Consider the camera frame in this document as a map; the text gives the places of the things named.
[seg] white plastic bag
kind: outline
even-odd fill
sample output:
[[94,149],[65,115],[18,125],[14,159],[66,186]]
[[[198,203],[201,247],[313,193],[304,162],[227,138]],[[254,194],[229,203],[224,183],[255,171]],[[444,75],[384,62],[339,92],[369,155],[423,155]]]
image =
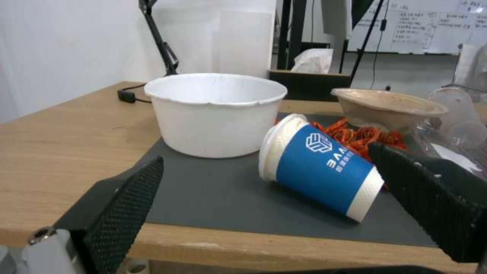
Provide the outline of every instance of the white plastic bag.
[[308,49],[294,58],[292,72],[328,73],[332,63],[333,49]]

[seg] wooden table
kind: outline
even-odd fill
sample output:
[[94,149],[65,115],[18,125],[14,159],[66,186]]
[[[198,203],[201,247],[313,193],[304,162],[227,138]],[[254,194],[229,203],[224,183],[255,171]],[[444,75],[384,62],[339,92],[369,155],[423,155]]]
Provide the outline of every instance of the wooden table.
[[[131,167],[160,137],[152,106],[123,82],[0,125],[0,244],[23,246],[96,181]],[[479,107],[483,117],[485,108]],[[341,114],[337,103],[284,101],[282,112]],[[129,256],[253,270],[420,265],[473,273],[438,248],[146,223]]]

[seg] cup logo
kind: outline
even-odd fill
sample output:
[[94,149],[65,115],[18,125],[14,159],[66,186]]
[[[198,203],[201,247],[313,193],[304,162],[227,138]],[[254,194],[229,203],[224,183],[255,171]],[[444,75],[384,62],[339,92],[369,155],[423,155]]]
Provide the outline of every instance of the cup logo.
[[312,152],[325,153],[333,149],[332,143],[320,133],[311,133],[306,137],[306,147]]

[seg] white bowl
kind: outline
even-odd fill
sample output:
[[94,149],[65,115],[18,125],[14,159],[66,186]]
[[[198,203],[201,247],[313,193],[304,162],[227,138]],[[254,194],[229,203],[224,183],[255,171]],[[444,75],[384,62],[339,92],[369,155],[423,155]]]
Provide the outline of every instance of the white bowl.
[[144,89],[168,146],[208,158],[258,151],[287,93],[274,81],[211,73],[167,76]]
[[332,94],[338,97],[348,122],[357,127],[373,126],[404,133],[417,122],[448,111],[444,105],[395,92],[336,88]]

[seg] blue paper cup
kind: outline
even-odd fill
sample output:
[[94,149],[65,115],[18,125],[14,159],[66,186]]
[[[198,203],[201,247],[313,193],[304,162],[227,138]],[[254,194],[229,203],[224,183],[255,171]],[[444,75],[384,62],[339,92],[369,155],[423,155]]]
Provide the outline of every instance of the blue paper cup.
[[291,114],[264,137],[259,174],[358,222],[384,181],[374,165]]

